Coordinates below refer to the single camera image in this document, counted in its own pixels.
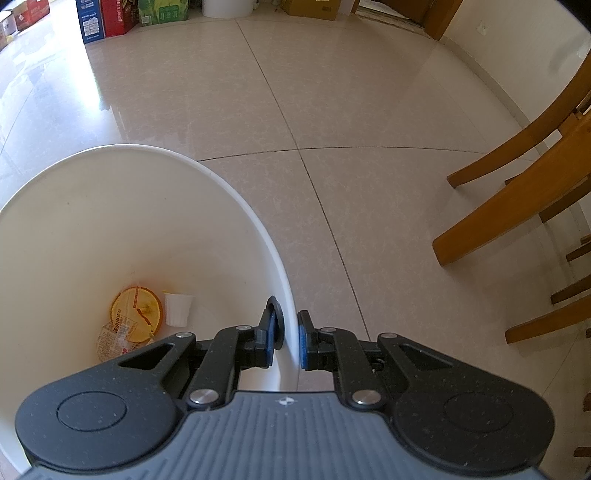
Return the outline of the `white lidded pail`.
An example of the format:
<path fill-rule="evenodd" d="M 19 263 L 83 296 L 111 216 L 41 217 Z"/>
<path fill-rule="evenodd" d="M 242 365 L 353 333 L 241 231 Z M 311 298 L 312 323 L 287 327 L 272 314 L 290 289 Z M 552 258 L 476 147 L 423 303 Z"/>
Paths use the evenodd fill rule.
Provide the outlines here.
<path fill-rule="evenodd" d="M 235 19 L 249 16 L 253 0 L 202 0 L 202 15 L 214 19 Z"/>

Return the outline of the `white plastic bucket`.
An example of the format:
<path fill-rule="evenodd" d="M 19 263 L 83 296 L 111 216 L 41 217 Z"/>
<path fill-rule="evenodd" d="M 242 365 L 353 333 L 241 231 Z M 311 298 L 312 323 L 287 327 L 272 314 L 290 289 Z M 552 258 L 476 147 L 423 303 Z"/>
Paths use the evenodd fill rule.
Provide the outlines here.
<path fill-rule="evenodd" d="M 70 156 L 1 211 L 1 450 L 29 463 L 14 430 L 21 402 L 94 366 L 113 300 L 142 286 L 192 297 L 188 329 L 211 339 L 256 324 L 270 297 L 286 341 L 244 389 L 297 386 L 296 308 L 283 261 L 259 217 L 214 172 L 181 154 L 113 145 Z"/>

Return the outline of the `green cardboard box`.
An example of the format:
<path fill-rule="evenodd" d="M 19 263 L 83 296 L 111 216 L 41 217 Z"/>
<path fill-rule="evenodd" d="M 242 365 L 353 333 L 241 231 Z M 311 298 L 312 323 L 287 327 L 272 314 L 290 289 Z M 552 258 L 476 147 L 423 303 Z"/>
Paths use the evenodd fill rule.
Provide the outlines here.
<path fill-rule="evenodd" d="M 151 26 L 187 19 L 187 0 L 139 0 L 138 15 L 141 26 Z"/>

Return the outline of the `wooden door frame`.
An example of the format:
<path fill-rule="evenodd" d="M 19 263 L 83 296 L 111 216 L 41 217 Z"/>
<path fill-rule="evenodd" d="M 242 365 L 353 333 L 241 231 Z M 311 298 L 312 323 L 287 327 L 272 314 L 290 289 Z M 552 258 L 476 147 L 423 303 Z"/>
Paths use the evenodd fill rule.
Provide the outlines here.
<path fill-rule="evenodd" d="M 440 40 L 457 14 L 462 0 L 378 0 L 356 1 L 352 12 L 378 5 L 388 7 L 397 14 L 421 26 L 425 33 Z"/>

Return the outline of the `brown cardboard box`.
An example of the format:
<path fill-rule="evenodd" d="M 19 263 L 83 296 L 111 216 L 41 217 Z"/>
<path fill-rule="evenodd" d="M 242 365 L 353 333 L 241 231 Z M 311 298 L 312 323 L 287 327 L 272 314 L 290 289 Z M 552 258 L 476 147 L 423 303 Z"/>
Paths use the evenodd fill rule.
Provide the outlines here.
<path fill-rule="evenodd" d="M 290 16 L 334 21 L 339 13 L 339 0 L 286 0 L 283 11 Z"/>

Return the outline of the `blue cardboard box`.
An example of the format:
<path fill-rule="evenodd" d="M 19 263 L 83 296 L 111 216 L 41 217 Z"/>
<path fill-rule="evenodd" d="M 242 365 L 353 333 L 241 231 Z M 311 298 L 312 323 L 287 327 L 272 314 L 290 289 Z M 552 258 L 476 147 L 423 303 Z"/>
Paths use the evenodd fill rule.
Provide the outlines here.
<path fill-rule="evenodd" d="M 77 18 L 84 44 L 105 38 L 99 0 L 76 0 Z"/>

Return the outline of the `red box at left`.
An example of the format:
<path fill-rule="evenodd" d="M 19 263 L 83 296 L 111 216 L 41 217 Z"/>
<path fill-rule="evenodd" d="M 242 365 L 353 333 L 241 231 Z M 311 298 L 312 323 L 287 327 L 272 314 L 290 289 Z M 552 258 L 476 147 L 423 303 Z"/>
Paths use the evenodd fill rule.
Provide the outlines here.
<path fill-rule="evenodd" d="M 48 0 L 15 0 L 7 9 L 13 14 L 19 32 L 31 27 L 50 13 Z"/>

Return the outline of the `small white paper cup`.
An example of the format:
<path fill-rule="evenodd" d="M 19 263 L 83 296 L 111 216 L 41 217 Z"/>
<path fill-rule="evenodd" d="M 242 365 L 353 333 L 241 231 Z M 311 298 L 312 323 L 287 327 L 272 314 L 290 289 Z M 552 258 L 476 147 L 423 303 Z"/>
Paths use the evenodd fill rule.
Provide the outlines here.
<path fill-rule="evenodd" d="M 186 327 L 193 299 L 192 295 L 165 292 L 166 325 L 174 328 Z"/>

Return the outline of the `red cardboard box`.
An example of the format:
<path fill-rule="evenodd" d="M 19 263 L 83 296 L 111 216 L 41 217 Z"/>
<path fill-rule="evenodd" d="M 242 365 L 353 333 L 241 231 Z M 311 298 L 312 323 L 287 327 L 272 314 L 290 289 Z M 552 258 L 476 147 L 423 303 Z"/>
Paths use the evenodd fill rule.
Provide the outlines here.
<path fill-rule="evenodd" d="M 124 35 L 139 21 L 137 0 L 101 0 L 100 7 L 106 37 Z"/>

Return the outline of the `wooden chair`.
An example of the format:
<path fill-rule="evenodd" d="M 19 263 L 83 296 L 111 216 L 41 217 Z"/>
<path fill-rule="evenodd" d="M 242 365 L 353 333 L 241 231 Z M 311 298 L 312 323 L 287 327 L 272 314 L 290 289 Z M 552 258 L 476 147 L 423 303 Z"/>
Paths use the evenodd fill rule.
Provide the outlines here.
<path fill-rule="evenodd" d="M 561 231 L 541 216 L 589 177 L 582 119 L 484 203 L 440 221 L 432 242 L 466 292 L 445 301 L 435 342 L 550 404 L 556 431 L 543 468 L 562 476 L 590 465 L 590 280 L 557 252 Z"/>

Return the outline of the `yellow instant noodle lid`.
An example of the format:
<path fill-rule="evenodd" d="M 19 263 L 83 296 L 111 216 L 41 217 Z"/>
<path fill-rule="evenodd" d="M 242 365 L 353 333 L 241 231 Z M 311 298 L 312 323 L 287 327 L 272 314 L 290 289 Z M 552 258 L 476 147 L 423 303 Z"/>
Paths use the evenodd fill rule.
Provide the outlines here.
<path fill-rule="evenodd" d="M 154 292 L 143 286 L 122 290 L 111 304 L 108 322 L 100 329 L 98 360 L 106 362 L 153 343 L 162 322 L 162 304 Z"/>

